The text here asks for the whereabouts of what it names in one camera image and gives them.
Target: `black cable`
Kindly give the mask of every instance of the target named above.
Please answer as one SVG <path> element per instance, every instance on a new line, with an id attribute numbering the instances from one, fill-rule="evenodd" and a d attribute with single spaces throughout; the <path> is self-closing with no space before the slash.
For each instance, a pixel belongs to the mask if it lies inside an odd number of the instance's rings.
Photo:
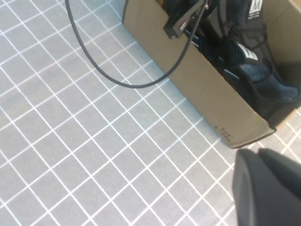
<path id="1" fill-rule="evenodd" d="M 159 79 L 155 80 L 155 81 L 152 81 L 150 83 L 147 83 L 147 84 L 143 84 L 143 85 L 130 85 L 130 84 L 126 84 L 126 83 L 123 83 L 123 82 L 120 82 L 112 77 L 110 77 L 106 72 L 104 72 L 98 65 L 97 63 L 93 60 L 93 58 L 91 57 L 91 55 L 89 54 L 87 48 L 85 47 L 85 44 L 83 43 L 80 35 L 79 35 L 79 32 L 77 30 L 77 27 L 76 27 L 76 24 L 74 22 L 74 19 L 73 19 L 73 15 L 72 15 L 72 12 L 71 12 L 71 7 L 70 7 L 70 3 L 69 3 L 69 0 L 65 0 L 65 4 L 66 4 L 66 8 L 67 8 L 67 12 L 68 12 L 68 16 L 69 16 L 69 19 L 70 19 L 70 22 L 71 22 L 71 25 L 72 25 L 72 28 L 73 28 L 73 31 L 75 33 L 75 36 L 77 38 L 77 40 L 79 41 L 79 44 L 81 46 L 81 48 L 83 49 L 84 53 L 86 54 L 86 56 L 88 57 L 89 61 L 91 62 L 91 64 L 93 64 L 93 66 L 99 71 L 99 73 L 101 73 L 105 78 L 107 78 L 108 80 L 114 82 L 115 84 L 117 85 L 120 85 L 120 86 L 123 86 L 123 87 L 126 87 L 126 88 L 132 88 L 132 89 L 142 89 L 142 88 L 146 88 L 146 87 L 150 87 L 150 86 L 153 86 L 159 82 L 161 82 L 162 80 L 164 80 L 165 78 L 167 78 L 172 72 L 175 71 L 175 69 L 179 66 L 179 64 L 181 63 L 181 61 L 183 60 L 188 48 L 189 48 L 189 45 L 191 44 L 191 41 L 193 39 L 193 36 L 198 28 L 198 24 L 202 18 L 202 15 L 206 9 L 206 5 L 208 4 L 208 1 L 209 0 L 204 0 L 204 4 L 202 5 L 199 13 L 198 13 L 198 17 L 196 19 L 196 22 L 195 22 L 195 25 L 192 29 L 192 32 L 190 34 L 190 37 L 188 38 L 187 42 L 186 42 L 186 45 L 181 53 L 181 55 L 179 56 L 178 60 L 176 61 L 176 63 L 174 64 L 174 66 L 166 73 L 164 74 L 162 77 L 160 77 Z"/>

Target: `floor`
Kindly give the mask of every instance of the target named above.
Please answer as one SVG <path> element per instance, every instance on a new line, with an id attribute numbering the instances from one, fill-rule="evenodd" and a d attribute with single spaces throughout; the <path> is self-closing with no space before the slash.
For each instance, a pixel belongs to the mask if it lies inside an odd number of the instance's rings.
<path id="1" fill-rule="evenodd" d="M 162 71 L 121 24 L 124 0 L 72 0 L 116 79 Z M 104 79 L 62 0 L 0 0 L 0 225 L 235 226 L 228 149 L 175 86 Z M 251 145 L 301 162 L 301 114 Z"/>

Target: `brown cardboard box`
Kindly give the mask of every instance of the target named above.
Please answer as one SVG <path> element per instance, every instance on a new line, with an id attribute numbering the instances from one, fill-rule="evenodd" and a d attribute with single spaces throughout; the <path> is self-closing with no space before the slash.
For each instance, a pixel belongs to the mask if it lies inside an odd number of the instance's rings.
<path id="1" fill-rule="evenodd" d="M 301 83 L 301 0 L 265 0 L 264 8 L 273 55 L 285 76 Z M 167 19 L 155 0 L 126 1 L 124 26 L 164 72 L 174 65 L 187 41 L 184 35 L 167 37 L 163 31 Z M 274 133 L 295 111 L 287 107 L 265 121 L 194 46 L 170 79 L 231 148 Z"/>

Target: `tile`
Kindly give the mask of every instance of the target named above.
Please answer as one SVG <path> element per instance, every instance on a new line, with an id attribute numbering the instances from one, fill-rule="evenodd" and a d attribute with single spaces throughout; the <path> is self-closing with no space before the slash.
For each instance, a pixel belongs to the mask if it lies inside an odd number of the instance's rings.
<path id="1" fill-rule="evenodd" d="M 164 188 L 148 170 L 132 182 L 132 185 L 148 204 L 151 204 L 164 192 Z"/>
<path id="2" fill-rule="evenodd" d="M 189 119 L 189 121 L 191 121 L 192 124 L 197 123 L 203 118 L 188 100 L 182 102 L 179 105 L 179 109 Z"/>
<path id="3" fill-rule="evenodd" d="M 157 122 L 147 133 L 163 151 L 177 140 L 176 136 L 162 121 Z"/>
<path id="4" fill-rule="evenodd" d="M 32 0 L 32 2 L 42 12 L 57 4 L 55 0 Z"/>
<path id="5" fill-rule="evenodd" d="M 106 3 L 105 0 L 83 0 L 83 2 L 90 10 L 95 10 Z"/>
<path id="6" fill-rule="evenodd" d="M 127 51 L 137 60 L 137 62 L 141 66 L 151 61 L 151 57 L 144 51 L 144 49 L 138 43 L 132 45 L 130 48 L 127 49 Z"/>
<path id="7" fill-rule="evenodd" d="M 12 10 L 22 20 L 27 20 L 39 13 L 35 6 L 27 0 L 16 0 L 9 4 Z"/>
<path id="8" fill-rule="evenodd" d="M 115 13 L 115 11 L 108 4 L 100 7 L 100 9 L 95 11 L 95 15 L 101 19 L 103 24 L 107 27 L 107 29 L 116 26 L 121 23 L 121 19 Z"/>
<path id="9" fill-rule="evenodd" d="M 166 154 L 182 172 L 196 161 L 196 159 L 180 141 L 175 143 Z"/>
<path id="10" fill-rule="evenodd" d="M 295 113 L 288 120 L 287 123 L 294 128 L 295 131 L 301 130 L 301 115 Z"/>
<path id="11" fill-rule="evenodd" d="M 94 14 L 86 16 L 85 18 L 79 20 L 77 23 L 92 39 L 106 31 L 103 24 Z"/>
<path id="12" fill-rule="evenodd" d="M 71 196 L 56 206 L 51 213 L 60 225 L 80 226 L 88 219 Z"/>
<path id="13" fill-rule="evenodd" d="M 268 147 L 279 153 L 285 149 L 285 145 L 274 135 L 264 138 L 260 143 L 262 143 L 264 147 Z"/>
<path id="14" fill-rule="evenodd" d="M 119 17 L 122 17 L 124 4 L 125 4 L 125 0 L 112 0 L 110 2 L 110 5 L 115 9 Z"/>
<path id="15" fill-rule="evenodd" d="M 120 74 L 120 72 L 113 66 L 113 64 L 108 61 L 104 64 L 101 65 L 101 68 L 104 72 L 106 72 L 108 75 L 110 75 L 112 78 L 118 80 L 118 81 L 123 81 L 124 77 Z M 108 89 L 111 89 L 114 87 L 116 84 L 109 81 L 106 79 L 102 74 L 96 73 L 96 76 L 105 84 L 105 86 Z"/>
<path id="16" fill-rule="evenodd" d="M 234 209 L 225 219 L 228 225 L 238 226 L 236 210 Z"/>
<path id="17" fill-rule="evenodd" d="M 0 71 L 0 93 L 2 94 L 13 87 L 14 84 L 9 80 L 3 71 Z"/>
<path id="18" fill-rule="evenodd" d="M 5 35 L 18 51 L 22 51 L 37 42 L 24 25 L 9 30 Z"/>
<path id="19" fill-rule="evenodd" d="M 153 74 L 153 73 L 155 73 L 155 74 L 160 74 L 160 75 L 163 75 L 163 74 L 161 74 L 161 73 L 159 73 L 159 72 L 156 72 L 156 70 L 152 70 L 151 69 L 151 66 L 152 66 L 152 64 L 150 64 L 150 66 L 147 66 L 146 67 L 146 71 L 147 72 L 150 72 L 150 74 Z M 185 97 L 183 96 L 183 94 L 182 93 L 180 93 L 180 91 L 178 90 L 178 88 L 171 82 L 171 81 L 167 81 L 165 84 L 163 84 L 162 86 L 161 86 L 161 89 L 162 89 L 162 91 L 164 92 L 164 93 L 166 93 L 167 95 L 168 95 L 168 97 L 172 100 L 172 102 L 175 104 L 175 105 L 177 105 L 177 104 L 179 104 L 181 101 L 183 101 L 184 99 L 185 99 Z"/>
<path id="20" fill-rule="evenodd" d="M 77 82 L 77 85 L 92 101 L 96 100 L 98 97 L 108 91 L 93 73 L 90 73 L 80 79 Z"/>
<path id="21" fill-rule="evenodd" d="M 126 147 L 126 143 L 118 136 L 111 126 L 98 134 L 94 140 L 110 158 L 114 157 Z"/>
<path id="22" fill-rule="evenodd" d="M 61 30 L 70 24 L 67 13 L 60 5 L 47 10 L 44 15 L 57 30 Z"/>
<path id="23" fill-rule="evenodd" d="M 71 10 L 75 20 L 78 20 L 79 18 L 87 15 L 90 12 L 90 10 L 87 9 L 87 7 L 82 1 L 74 2 L 71 5 Z"/>
<path id="24" fill-rule="evenodd" d="M 20 85 L 19 89 L 34 106 L 52 96 L 51 91 L 38 76 Z"/>
<path id="25" fill-rule="evenodd" d="M 55 93 L 72 83 L 68 75 L 57 64 L 41 72 L 40 76 Z"/>
<path id="26" fill-rule="evenodd" d="M 149 165 L 160 154 L 162 154 L 160 149 L 146 134 L 143 134 L 134 143 L 132 143 L 131 148 L 146 165 Z"/>
<path id="27" fill-rule="evenodd" d="M 55 29 L 43 15 L 38 15 L 25 23 L 26 27 L 38 39 L 42 40 L 55 33 Z"/>
<path id="28" fill-rule="evenodd" d="M 0 106 L 12 120 L 18 118 L 32 108 L 17 89 L 13 89 L 1 96 Z"/>
<path id="29" fill-rule="evenodd" d="M 159 120 L 156 113 L 144 101 L 138 103 L 129 112 L 143 129 L 148 129 Z"/>
<path id="30" fill-rule="evenodd" d="M 87 43 L 88 41 L 90 41 L 90 39 L 88 38 L 88 36 L 83 32 L 83 30 L 80 27 L 77 27 L 77 29 L 78 29 L 78 32 L 80 34 L 81 39 L 83 40 L 83 43 Z M 69 25 L 68 27 L 66 27 L 63 30 L 61 30 L 60 34 L 72 46 L 72 48 L 77 49 L 77 48 L 80 47 L 79 41 L 77 41 L 71 25 Z"/>
<path id="31" fill-rule="evenodd" d="M 4 35 L 0 35 L 0 49 L 0 62 L 9 59 L 17 53 L 16 50 L 12 47 L 12 45 L 9 43 L 9 41 L 4 37 Z"/>
<path id="32" fill-rule="evenodd" d="M 54 172 L 70 191 L 88 178 L 88 174 L 84 168 L 82 168 L 73 156 L 69 156 L 57 165 L 54 168 Z"/>
<path id="33" fill-rule="evenodd" d="M 143 69 L 138 70 L 133 75 L 128 77 L 128 81 L 131 84 L 135 85 L 143 85 L 152 82 L 153 80 L 145 73 Z M 145 97 L 146 95 L 149 95 L 153 90 L 157 89 L 156 86 L 150 86 L 143 89 L 137 89 L 137 91 Z"/>
<path id="34" fill-rule="evenodd" d="M 76 118 L 91 136 L 108 125 L 93 105 L 80 112 Z"/>
<path id="35" fill-rule="evenodd" d="M 14 125 L 10 125 L 0 131 L 0 149 L 8 159 L 20 153 L 28 145 Z"/>
<path id="36" fill-rule="evenodd" d="M 153 210 L 165 225 L 174 225 L 184 215 L 169 194 L 165 193 L 153 206 Z"/>
<path id="37" fill-rule="evenodd" d="M 183 177 L 169 189 L 169 192 L 185 211 L 188 211 L 201 198 Z"/>
<path id="38" fill-rule="evenodd" d="M 68 111 L 55 97 L 40 105 L 37 110 L 52 128 L 57 127 L 71 117 Z"/>
<path id="39" fill-rule="evenodd" d="M 148 65 L 146 65 L 144 67 L 145 71 L 150 75 L 150 77 L 153 79 L 153 80 L 157 80 L 158 78 L 162 77 L 164 75 L 164 72 L 159 68 L 159 66 L 154 62 L 152 61 L 151 63 L 149 63 Z M 175 92 L 176 88 L 173 87 L 171 84 L 166 84 L 166 88 L 164 89 L 164 91 L 170 89 L 170 91 L 172 91 L 172 93 Z"/>
<path id="40" fill-rule="evenodd" d="M 152 94 L 146 97 L 146 101 L 161 117 L 174 107 L 174 105 L 159 89 L 155 90 Z"/>
<path id="41" fill-rule="evenodd" d="M 19 84 L 34 74 L 33 70 L 20 55 L 8 60 L 1 67 L 15 84 Z"/>
<path id="42" fill-rule="evenodd" d="M 192 127 L 178 109 L 172 110 L 163 120 L 178 137 L 181 137 Z"/>
<path id="43" fill-rule="evenodd" d="M 126 109 L 129 109 L 130 107 L 135 105 L 139 100 L 141 100 L 141 97 L 135 89 L 117 86 L 112 90 L 112 93 Z"/>
<path id="44" fill-rule="evenodd" d="M 109 122 L 115 120 L 125 111 L 111 93 L 97 100 L 95 106 Z"/>
<path id="45" fill-rule="evenodd" d="M 301 145 L 301 138 L 297 137 L 294 142 L 291 144 L 290 148 L 291 150 L 299 157 L 301 158 L 301 149 L 300 149 L 300 145 Z"/>
<path id="46" fill-rule="evenodd" d="M 221 140 L 214 147 L 229 164 L 232 165 L 235 162 L 236 150 L 228 148 Z"/>
<path id="47" fill-rule="evenodd" d="M 150 211 L 146 211 L 140 218 L 134 223 L 134 226 L 153 226 L 162 225 L 158 218 Z"/>
<path id="48" fill-rule="evenodd" d="M 35 194 L 47 207 L 47 209 L 52 208 L 66 195 L 68 195 L 67 190 L 63 187 L 63 185 L 59 182 L 59 180 L 52 172 L 45 174 L 31 187 Z"/>
<path id="49" fill-rule="evenodd" d="M 39 220 L 35 226 L 56 226 L 56 222 L 51 218 L 49 214 L 44 216 L 41 220 Z"/>
<path id="50" fill-rule="evenodd" d="M 31 111 L 17 120 L 16 126 L 31 143 L 50 131 L 49 126 L 35 111 Z"/>
<path id="51" fill-rule="evenodd" d="M 201 158 L 200 161 L 216 179 L 219 179 L 229 167 L 212 148 Z"/>
<path id="52" fill-rule="evenodd" d="M 222 177 L 220 180 L 220 184 L 231 194 L 233 198 L 233 191 L 232 191 L 232 181 L 233 181 L 233 173 L 234 170 L 230 169 L 225 176 Z"/>
<path id="53" fill-rule="evenodd" d="M 40 44 L 26 50 L 22 55 L 37 72 L 54 63 L 54 60 Z"/>
<path id="54" fill-rule="evenodd" d="M 205 120 L 200 121 L 196 125 L 196 129 L 200 131 L 211 144 L 214 144 L 220 138 Z"/>
<path id="55" fill-rule="evenodd" d="M 2 6 L 0 8 L 0 31 L 4 32 L 19 23 L 20 21 L 18 18 L 7 6 Z"/>
<path id="56" fill-rule="evenodd" d="M 4 155 L 0 153 L 0 166 L 7 163 L 6 159 L 4 158 Z"/>
<path id="57" fill-rule="evenodd" d="M 59 61 L 59 65 L 73 80 L 79 79 L 90 71 L 85 62 L 76 53 L 72 53 Z"/>
<path id="58" fill-rule="evenodd" d="M 108 201 L 108 198 L 92 179 L 85 182 L 73 194 L 90 216 Z"/>
<path id="59" fill-rule="evenodd" d="M 42 42 L 42 45 L 55 60 L 59 60 L 72 52 L 71 47 L 59 34 L 47 38 Z"/>
<path id="60" fill-rule="evenodd" d="M 53 167 L 69 154 L 67 148 L 54 133 L 47 135 L 36 143 L 34 147 L 50 167 Z"/>
<path id="61" fill-rule="evenodd" d="M 179 226 L 194 226 L 195 224 L 189 219 L 189 217 L 185 217 L 180 223 Z"/>
<path id="62" fill-rule="evenodd" d="M 295 132 L 286 123 L 284 123 L 281 128 L 276 132 L 276 134 L 284 141 L 284 143 L 289 144 L 292 138 L 295 136 Z"/>
<path id="63" fill-rule="evenodd" d="M 214 179 L 198 162 L 185 173 L 185 176 L 201 195 L 214 184 Z"/>
<path id="64" fill-rule="evenodd" d="M 123 190 L 114 202 L 129 221 L 135 220 L 146 208 L 146 204 L 130 186 Z"/>
<path id="65" fill-rule="evenodd" d="M 121 152 L 113 162 L 129 181 L 144 169 L 144 165 L 129 148 Z"/>
<path id="66" fill-rule="evenodd" d="M 180 176 L 179 171 L 164 155 L 150 166 L 150 170 L 165 187 L 169 187 Z"/>
<path id="67" fill-rule="evenodd" d="M 47 165 L 32 148 L 27 149 L 11 163 L 28 184 L 48 170 Z"/>
<path id="68" fill-rule="evenodd" d="M 123 50 L 123 47 L 114 39 L 114 37 L 106 32 L 95 39 L 95 44 L 102 49 L 107 57 L 112 57 L 119 51 Z"/>
<path id="69" fill-rule="evenodd" d="M 25 183 L 13 168 L 6 164 L 0 168 L 0 198 L 6 202 L 25 188 Z"/>
<path id="70" fill-rule="evenodd" d="M 75 152 L 75 155 L 91 174 L 108 161 L 107 157 L 93 141 L 89 141 L 82 146 Z"/>
<path id="71" fill-rule="evenodd" d="M 139 65 L 126 51 L 122 51 L 113 57 L 111 61 L 117 66 L 117 68 L 125 77 L 128 77 L 139 69 Z"/>
<path id="72" fill-rule="evenodd" d="M 113 204 L 109 203 L 103 210 L 101 210 L 93 220 L 97 225 L 102 226 L 127 226 L 128 223 L 121 216 L 118 210 L 113 206 Z"/>
<path id="73" fill-rule="evenodd" d="M 117 119 L 112 126 L 128 144 L 143 133 L 143 130 L 128 113 Z"/>
<path id="74" fill-rule="evenodd" d="M 9 202 L 8 207 L 20 221 L 21 225 L 32 224 L 46 212 L 29 189 L 26 189 Z"/>
<path id="75" fill-rule="evenodd" d="M 127 181 L 111 163 L 103 167 L 93 177 L 110 197 L 116 195 L 116 193 L 127 185 Z"/>
<path id="76" fill-rule="evenodd" d="M 210 147 L 209 143 L 197 132 L 195 128 L 191 129 L 183 138 L 182 141 L 189 150 L 197 157 L 201 157 Z"/>
<path id="77" fill-rule="evenodd" d="M 219 185 L 215 185 L 205 198 L 220 216 L 224 216 L 234 205 L 234 201 Z"/>
<path id="78" fill-rule="evenodd" d="M 200 226 L 213 226 L 219 222 L 218 217 L 204 200 L 201 200 L 189 215 Z"/>
<path id="79" fill-rule="evenodd" d="M 7 225 L 7 226 L 18 225 L 18 223 L 13 218 L 13 216 L 9 213 L 9 211 L 5 207 L 2 207 L 0 209 L 0 225 Z"/>
<path id="80" fill-rule="evenodd" d="M 90 103 L 75 85 L 63 90 L 57 96 L 72 114 L 77 113 Z"/>

